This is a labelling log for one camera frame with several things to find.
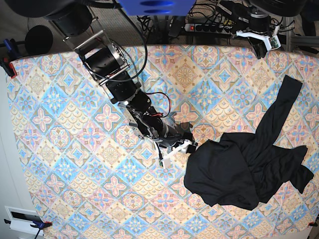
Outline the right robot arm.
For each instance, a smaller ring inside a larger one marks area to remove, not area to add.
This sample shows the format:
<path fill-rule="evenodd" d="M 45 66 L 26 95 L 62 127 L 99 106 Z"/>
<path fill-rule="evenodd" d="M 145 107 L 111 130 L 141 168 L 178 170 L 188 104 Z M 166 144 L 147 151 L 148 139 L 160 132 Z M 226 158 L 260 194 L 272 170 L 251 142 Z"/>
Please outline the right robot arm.
<path fill-rule="evenodd" d="M 196 151 L 198 144 L 191 132 L 182 132 L 163 122 L 167 115 L 157 112 L 150 94 L 142 90 L 139 82 L 133 81 L 142 70 L 137 70 L 134 76 L 128 74 L 127 53 L 118 44 L 112 43 L 104 28 L 78 45 L 70 42 L 98 21 L 91 10 L 93 7 L 121 8 L 120 4 L 93 0 L 8 0 L 6 4 L 21 16 L 43 17 L 56 28 L 98 85 L 111 93 L 111 103 L 126 109 L 129 125 L 138 138 L 151 139 L 158 150 L 167 149 L 168 155 Z"/>

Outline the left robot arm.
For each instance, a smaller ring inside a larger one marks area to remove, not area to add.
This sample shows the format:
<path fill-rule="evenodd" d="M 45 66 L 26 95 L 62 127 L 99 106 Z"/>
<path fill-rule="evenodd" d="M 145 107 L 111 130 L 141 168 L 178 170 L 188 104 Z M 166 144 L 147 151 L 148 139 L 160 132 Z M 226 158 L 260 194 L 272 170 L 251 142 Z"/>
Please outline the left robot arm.
<path fill-rule="evenodd" d="M 281 47 L 278 37 L 281 24 L 271 23 L 271 15 L 294 17 L 305 4 L 305 0 L 248 0 L 247 6 L 236 4 L 232 8 L 235 17 L 232 33 L 247 38 L 255 56 L 264 58 L 267 52 Z"/>

